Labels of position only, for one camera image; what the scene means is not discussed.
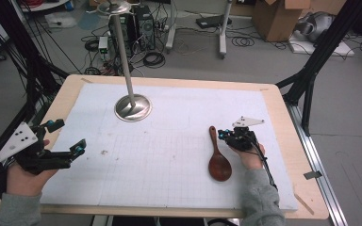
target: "wooden table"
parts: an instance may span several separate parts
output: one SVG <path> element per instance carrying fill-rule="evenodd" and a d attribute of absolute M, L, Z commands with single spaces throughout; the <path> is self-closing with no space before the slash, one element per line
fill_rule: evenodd
<path fill-rule="evenodd" d="M 281 93 L 271 84 L 231 83 L 215 81 L 132 78 L 133 85 L 181 88 L 242 89 L 260 91 L 265 99 L 271 117 L 274 133 L 283 155 L 288 176 L 292 182 L 295 197 L 299 204 L 298 211 L 286 212 L 287 218 L 325 219 L 329 213 L 315 179 L 306 180 L 304 173 L 311 168 L 304 154 L 304 149 L 292 124 Z M 64 119 L 66 121 L 79 91 L 86 83 L 125 84 L 123 77 L 92 75 L 71 75 L 63 84 L 55 101 L 52 103 L 43 121 Z M 51 140 L 50 149 L 55 144 L 58 132 L 47 134 Z M 205 218 L 243 218 L 240 210 L 231 209 L 186 209 L 186 208 L 145 208 L 113 206 L 81 206 L 43 204 L 43 213 L 94 214 L 94 215 L 132 215 L 157 217 L 205 217 Z"/>

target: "hand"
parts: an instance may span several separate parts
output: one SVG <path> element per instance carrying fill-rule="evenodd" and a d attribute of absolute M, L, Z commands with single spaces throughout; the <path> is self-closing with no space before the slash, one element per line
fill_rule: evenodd
<path fill-rule="evenodd" d="M 43 144 L 49 144 L 49 140 L 44 140 Z M 38 196 L 41 194 L 43 186 L 57 172 L 57 169 L 45 170 L 39 175 L 34 175 L 24 171 L 16 162 L 8 167 L 7 192 L 11 195 Z"/>
<path fill-rule="evenodd" d="M 259 144 L 260 150 L 263 154 L 265 154 L 266 150 L 264 150 L 264 146 Z M 248 153 L 239 151 L 233 147 L 230 147 L 234 152 L 236 152 L 240 160 L 242 161 L 243 166 L 245 166 L 248 170 L 259 170 L 263 169 L 263 162 L 260 157 L 256 154 L 257 151 L 255 148 L 252 148 Z"/>

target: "wooden spoon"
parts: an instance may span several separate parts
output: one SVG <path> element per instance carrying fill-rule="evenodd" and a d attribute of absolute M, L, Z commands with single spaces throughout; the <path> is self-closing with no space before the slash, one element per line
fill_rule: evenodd
<path fill-rule="evenodd" d="M 226 181 L 231 177 L 232 169 L 228 160 L 220 153 L 217 146 L 217 131 L 214 126 L 210 126 L 208 129 L 210 133 L 211 141 L 213 142 L 214 152 L 208 162 L 208 171 L 211 177 L 216 181 Z"/>

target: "gray sleeve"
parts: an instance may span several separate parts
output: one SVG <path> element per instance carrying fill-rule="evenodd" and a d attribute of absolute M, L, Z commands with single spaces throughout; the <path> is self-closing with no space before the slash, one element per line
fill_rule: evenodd
<path fill-rule="evenodd" d="M 279 208 L 278 191 L 270 185 L 264 169 L 246 171 L 243 188 L 243 211 L 246 214 L 242 225 L 285 225 L 285 217 Z"/>
<path fill-rule="evenodd" d="M 4 193 L 0 204 L 0 226 L 29 226 L 41 221 L 40 196 L 26 197 Z"/>

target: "floor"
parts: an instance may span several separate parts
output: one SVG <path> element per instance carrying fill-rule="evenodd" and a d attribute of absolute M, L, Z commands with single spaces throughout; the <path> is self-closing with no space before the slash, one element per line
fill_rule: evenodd
<path fill-rule="evenodd" d="M 83 8 L 70 14 L 78 25 L 73 28 L 54 29 L 52 37 L 75 66 L 86 68 L 90 63 L 84 42 L 95 28 L 104 26 L 105 18 L 92 18 Z M 198 15 L 177 19 L 177 25 L 198 28 L 194 19 Z M 93 23 L 82 24 L 91 19 Z M 231 28 L 251 26 L 249 18 L 233 17 Z M 253 28 L 238 30 L 254 32 Z M 271 43 L 254 40 L 249 47 L 235 46 L 227 39 L 227 55 L 219 56 L 217 33 L 198 33 L 177 30 L 176 41 L 166 64 L 159 69 L 140 68 L 133 76 L 178 78 L 249 83 L 275 84 L 298 72 L 307 62 L 308 55 L 292 54 L 288 47 L 276 48 Z M 76 69 L 47 39 L 51 58 L 66 72 Z M 355 40 L 347 40 L 351 48 Z M 97 59 L 93 65 L 101 65 Z M 0 135 L 25 102 L 23 85 L 11 61 L 0 61 Z M 332 56 L 316 80 L 310 118 L 310 132 L 322 164 L 337 195 L 349 225 L 362 225 L 362 52 L 354 49 L 354 56 L 346 59 Z M 91 216 L 43 215 L 41 225 L 90 225 Z M 332 225 L 329 220 L 288 220 L 288 225 Z"/>

